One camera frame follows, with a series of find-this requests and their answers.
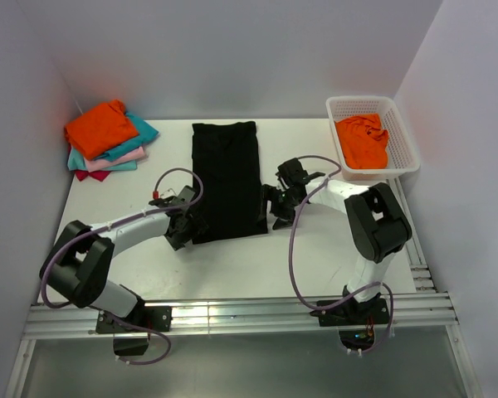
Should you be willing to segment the black t shirt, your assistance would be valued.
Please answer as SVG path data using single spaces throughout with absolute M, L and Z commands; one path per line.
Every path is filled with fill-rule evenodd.
M 207 223 L 195 245 L 268 232 L 255 122 L 195 123 L 192 160 L 203 182 L 199 213 Z

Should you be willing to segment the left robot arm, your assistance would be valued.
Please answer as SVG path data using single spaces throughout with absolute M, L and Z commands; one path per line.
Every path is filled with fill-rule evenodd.
M 41 267 L 41 298 L 49 308 L 72 304 L 117 318 L 139 311 L 141 297 L 109 281 L 114 257 L 147 240 L 164 237 L 174 250 L 203 234 L 208 226 L 195 206 L 147 206 L 106 223 L 69 223 Z

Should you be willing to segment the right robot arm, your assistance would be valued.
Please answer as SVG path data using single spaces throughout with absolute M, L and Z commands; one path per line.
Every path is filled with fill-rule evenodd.
M 358 261 L 344 297 L 335 304 L 315 306 L 300 293 L 295 280 L 293 254 L 300 214 L 308 204 L 326 206 L 346 215 Z M 377 299 L 383 279 L 393 261 L 413 233 L 410 223 L 391 187 L 380 182 L 372 186 L 317 177 L 303 177 L 286 189 L 264 185 L 261 189 L 261 211 L 276 217 L 275 230 L 291 228 L 288 245 L 288 272 L 296 297 L 308 308 L 328 311 L 345 303 L 365 304 Z

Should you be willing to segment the magenta folded t shirt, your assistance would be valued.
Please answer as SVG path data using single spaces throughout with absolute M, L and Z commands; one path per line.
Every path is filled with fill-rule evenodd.
M 86 180 L 87 178 L 92 178 L 98 182 L 103 182 L 110 175 L 110 171 L 100 170 L 100 171 L 88 172 L 84 170 L 75 170 L 74 175 L 77 178 L 77 180 L 80 182 Z

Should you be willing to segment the orange crumpled t shirt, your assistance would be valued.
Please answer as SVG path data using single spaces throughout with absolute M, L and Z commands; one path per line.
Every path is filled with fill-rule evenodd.
M 344 161 L 354 170 L 384 169 L 389 133 L 378 114 L 360 114 L 335 122 Z

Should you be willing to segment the pink folded t shirt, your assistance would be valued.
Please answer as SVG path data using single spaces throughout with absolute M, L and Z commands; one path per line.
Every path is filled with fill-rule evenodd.
M 144 151 L 144 148 L 138 147 L 115 160 L 108 160 L 105 158 L 92 161 L 85 160 L 85 168 L 88 172 L 134 171 L 138 167 L 138 161 L 145 157 L 146 152 Z

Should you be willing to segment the teal folded t shirt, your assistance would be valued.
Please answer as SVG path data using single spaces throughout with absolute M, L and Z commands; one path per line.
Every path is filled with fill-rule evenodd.
M 148 124 L 143 119 L 136 116 L 135 114 L 127 112 L 125 116 L 130 120 L 132 125 L 135 127 L 135 129 L 138 132 L 138 135 L 124 141 L 123 143 L 117 145 L 116 147 L 107 150 L 106 152 L 102 153 L 94 160 L 102 158 L 108 160 L 115 160 L 116 158 L 119 158 L 125 155 L 126 153 L 135 150 L 138 147 L 144 148 L 147 144 L 152 143 L 159 136 L 159 131 L 157 129 L 153 128 L 150 124 Z M 74 172 L 75 170 L 87 171 L 85 168 L 85 160 L 86 159 L 75 148 L 71 148 L 68 155 L 66 166 L 68 170 L 72 172 Z

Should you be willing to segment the orange folded t shirt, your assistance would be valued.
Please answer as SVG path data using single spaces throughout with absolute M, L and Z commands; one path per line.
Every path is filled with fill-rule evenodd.
M 93 160 L 139 135 L 125 112 L 125 104 L 117 99 L 98 104 L 65 126 L 66 141 L 84 158 Z

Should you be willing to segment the white plastic basket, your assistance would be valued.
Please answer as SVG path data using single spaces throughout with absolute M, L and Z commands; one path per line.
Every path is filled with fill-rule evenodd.
M 397 105 L 392 99 L 378 95 L 341 95 L 326 100 L 330 130 L 334 139 L 342 175 L 350 181 L 395 179 L 403 174 L 416 172 L 420 167 L 417 151 L 406 130 Z M 386 168 L 353 169 L 344 160 L 342 145 L 335 124 L 361 114 L 377 114 L 381 127 L 388 130 Z

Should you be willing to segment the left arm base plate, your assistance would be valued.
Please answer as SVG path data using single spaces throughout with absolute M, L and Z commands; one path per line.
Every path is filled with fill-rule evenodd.
M 172 308 L 169 306 L 146 306 L 136 314 L 130 314 L 124 318 L 125 323 L 148 329 L 150 332 L 168 332 L 172 321 Z M 140 332 L 140 329 L 122 326 L 107 313 L 100 313 L 95 326 L 98 334 L 121 334 Z

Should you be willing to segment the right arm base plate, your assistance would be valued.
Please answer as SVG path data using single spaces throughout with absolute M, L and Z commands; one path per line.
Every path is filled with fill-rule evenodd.
M 376 326 L 390 321 L 387 301 L 380 294 L 362 303 L 352 298 L 330 310 L 312 310 L 310 316 L 317 318 L 321 327 Z

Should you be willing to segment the aluminium mounting rail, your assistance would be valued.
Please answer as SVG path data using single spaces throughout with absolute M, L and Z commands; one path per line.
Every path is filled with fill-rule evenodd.
M 321 331 L 316 318 L 296 298 L 216 301 L 151 302 L 150 307 L 169 306 L 170 337 L 252 334 L 267 332 Z M 95 330 L 99 314 L 92 309 L 30 308 L 22 332 L 24 340 L 87 337 L 142 337 L 142 332 L 104 333 Z M 452 301 L 444 294 L 397 294 L 393 326 L 396 328 L 457 325 Z

